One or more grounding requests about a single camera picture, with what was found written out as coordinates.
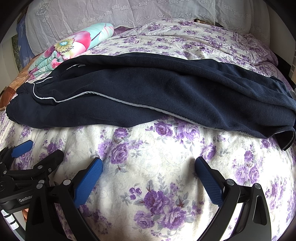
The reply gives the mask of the purple floral bedspread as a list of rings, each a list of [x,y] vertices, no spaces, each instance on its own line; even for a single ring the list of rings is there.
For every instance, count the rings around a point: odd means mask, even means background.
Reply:
[[[155,21],[107,39],[89,55],[148,52],[210,58],[283,80],[275,54],[252,35],[186,20]],[[104,170],[80,210],[101,240],[196,240],[217,211],[194,174],[203,157],[239,185],[259,183],[268,204],[271,238],[295,217],[295,152],[277,142],[214,131],[172,117],[133,128],[80,126],[38,130],[1,112],[1,147],[32,140],[14,170],[32,168],[55,150],[64,160],[53,176],[73,178],[95,157]]]

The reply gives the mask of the folded teal pink floral quilt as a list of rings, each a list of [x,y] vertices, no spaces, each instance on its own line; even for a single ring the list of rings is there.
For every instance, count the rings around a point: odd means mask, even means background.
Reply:
[[[97,23],[62,39],[44,51],[28,69],[30,79],[48,74],[66,60],[72,59],[112,37],[114,27]]]

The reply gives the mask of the wooden bed frame edge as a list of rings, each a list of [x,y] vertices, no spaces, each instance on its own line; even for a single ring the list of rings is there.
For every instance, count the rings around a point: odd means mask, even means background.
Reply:
[[[194,19],[194,22],[196,23],[200,23],[200,24],[206,24],[206,25],[215,25],[215,23],[209,23],[207,21],[202,21],[202,20],[199,20],[199,19]]]

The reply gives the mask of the white lace headboard cover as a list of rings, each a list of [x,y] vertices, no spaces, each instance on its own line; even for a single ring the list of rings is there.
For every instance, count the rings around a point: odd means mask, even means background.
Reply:
[[[32,1],[26,13],[26,35],[37,55],[58,40],[96,23],[134,28],[153,20],[199,19],[240,35],[270,43],[270,20],[264,1],[108,0]]]

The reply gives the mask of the blue patterned curtain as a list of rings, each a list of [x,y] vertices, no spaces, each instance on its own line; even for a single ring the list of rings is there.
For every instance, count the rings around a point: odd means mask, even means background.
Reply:
[[[16,32],[18,34],[18,55],[22,68],[27,66],[35,56],[27,39],[25,19],[26,15],[23,15],[16,25]]]

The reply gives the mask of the navy blue sweatpants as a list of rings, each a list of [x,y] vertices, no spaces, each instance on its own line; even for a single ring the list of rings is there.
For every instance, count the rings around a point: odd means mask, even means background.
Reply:
[[[149,53],[83,55],[24,83],[6,107],[32,128],[132,127],[163,115],[257,138],[295,141],[295,100],[275,77],[213,59]]]

